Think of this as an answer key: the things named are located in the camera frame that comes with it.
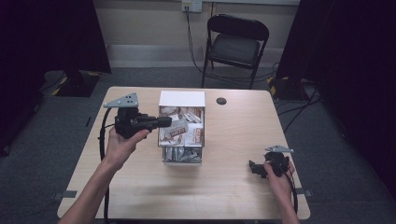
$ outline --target wooden tabletop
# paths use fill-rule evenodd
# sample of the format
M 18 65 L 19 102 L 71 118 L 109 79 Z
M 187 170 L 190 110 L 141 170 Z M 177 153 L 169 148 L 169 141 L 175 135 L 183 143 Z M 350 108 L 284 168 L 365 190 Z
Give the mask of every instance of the wooden tabletop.
M 164 165 L 163 149 L 158 147 L 158 130 L 153 130 L 147 139 L 137 145 L 137 150 L 112 180 L 108 217 L 280 219 L 268 180 L 252 174 L 248 166 L 249 160 L 264 162 L 266 147 L 288 146 L 269 92 L 112 87 L 104 102 L 136 92 L 139 111 L 158 117 L 161 91 L 205 92 L 202 164 Z M 219 97 L 225 98 L 227 104 L 218 105 L 216 100 Z M 105 112 L 101 107 L 67 188 L 76 190 L 77 197 L 100 162 L 97 138 Z M 116 114 L 117 109 L 112 109 L 107 124 L 114 123 Z M 296 188 L 300 188 L 297 172 L 293 178 Z M 59 217 L 76 198 L 63 198 L 58 210 Z M 309 218 L 310 211 L 303 194 L 298 195 L 298 204 L 299 219 Z M 102 202 L 97 218 L 103 217 L 103 207 Z

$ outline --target box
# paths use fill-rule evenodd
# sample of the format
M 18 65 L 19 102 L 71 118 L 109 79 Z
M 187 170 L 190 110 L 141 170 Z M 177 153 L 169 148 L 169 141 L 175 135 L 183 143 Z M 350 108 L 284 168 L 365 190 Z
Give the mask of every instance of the box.
M 165 164 L 201 164 L 205 145 L 205 92 L 162 91 L 159 117 L 172 125 L 158 131 Z

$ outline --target gray carpet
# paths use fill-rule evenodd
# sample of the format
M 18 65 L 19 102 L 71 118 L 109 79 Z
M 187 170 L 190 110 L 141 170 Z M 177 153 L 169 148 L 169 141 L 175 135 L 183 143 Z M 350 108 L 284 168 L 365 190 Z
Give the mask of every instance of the gray carpet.
M 216 71 L 232 77 L 248 77 L 237 68 L 219 67 Z M 260 68 L 258 76 L 272 71 L 272 68 Z M 44 86 L 61 74 L 47 73 L 48 83 Z M 253 89 L 267 90 L 264 78 L 258 80 L 261 81 Z M 66 189 L 92 127 L 92 121 L 86 126 L 87 121 L 96 117 L 109 87 L 199 88 L 200 83 L 201 75 L 193 67 L 115 68 L 112 75 L 100 78 L 91 98 L 54 97 L 50 94 L 55 87 L 44 91 L 39 111 L 10 145 L 10 155 L 0 158 L 0 223 L 58 220 L 60 202 L 52 200 L 52 196 Z M 246 88 L 213 78 L 206 80 L 205 87 Z M 305 87 L 308 93 L 315 88 Z M 303 105 L 283 101 L 275 104 L 278 113 Z M 342 124 L 330 111 L 322 101 L 310 105 L 286 131 L 289 146 L 296 150 L 293 158 L 302 184 L 313 192 L 307 198 L 311 218 L 302 223 L 396 223 L 396 203 L 370 164 L 343 137 Z M 297 112 L 279 116 L 283 128 Z

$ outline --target black round object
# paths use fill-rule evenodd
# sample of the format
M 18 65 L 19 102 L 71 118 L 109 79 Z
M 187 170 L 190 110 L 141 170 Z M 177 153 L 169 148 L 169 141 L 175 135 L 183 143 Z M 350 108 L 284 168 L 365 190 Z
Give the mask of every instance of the black round object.
M 216 102 L 217 102 L 219 105 L 225 105 L 225 104 L 227 104 L 227 100 L 226 100 L 225 98 L 222 98 L 222 97 L 219 97 L 219 98 L 216 100 Z

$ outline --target human hand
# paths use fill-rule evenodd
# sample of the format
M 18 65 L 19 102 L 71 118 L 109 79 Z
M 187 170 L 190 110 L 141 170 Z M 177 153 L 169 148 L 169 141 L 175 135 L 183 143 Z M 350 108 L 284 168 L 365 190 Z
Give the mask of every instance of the human hand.
M 118 171 L 136 150 L 136 144 L 149 134 L 149 130 L 141 130 L 129 139 L 123 138 L 116 133 L 113 127 L 109 131 L 108 143 L 104 162 Z
M 291 186 L 288 179 L 285 177 L 285 174 L 278 177 L 274 174 L 274 170 L 270 163 L 264 163 L 264 169 L 267 172 L 267 179 L 270 182 L 270 188 L 273 191 L 276 199 L 279 203 L 291 203 Z M 291 161 L 289 161 L 289 170 L 286 172 L 291 179 L 292 174 L 294 173 L 295 168 Z

